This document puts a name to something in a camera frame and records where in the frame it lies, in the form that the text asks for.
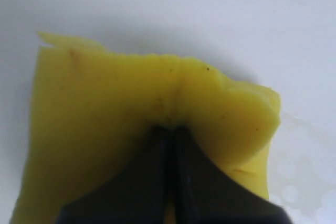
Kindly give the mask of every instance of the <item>white surface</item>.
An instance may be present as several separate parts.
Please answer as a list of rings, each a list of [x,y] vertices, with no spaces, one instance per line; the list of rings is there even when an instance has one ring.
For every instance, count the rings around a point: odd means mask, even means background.
[[[336,0],[0,0],[0,223],[27,148],[37,30],[116,51],[205,59],[282,95],[271,200],[296,223],[336,223]]]

